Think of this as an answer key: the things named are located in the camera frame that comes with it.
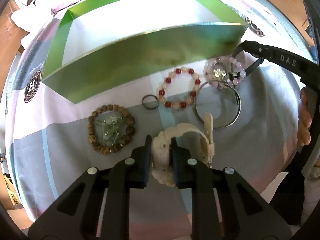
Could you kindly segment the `right hand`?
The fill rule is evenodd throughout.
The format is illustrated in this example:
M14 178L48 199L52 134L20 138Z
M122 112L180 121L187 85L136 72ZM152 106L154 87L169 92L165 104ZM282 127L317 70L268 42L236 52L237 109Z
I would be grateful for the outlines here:
M309 129L312 124L312 117L308 111L308 97L306 94L306 89L303 88L300 91L300 104L298 108L298 132L297 139L299 146L305 146L310 144L311 135Z

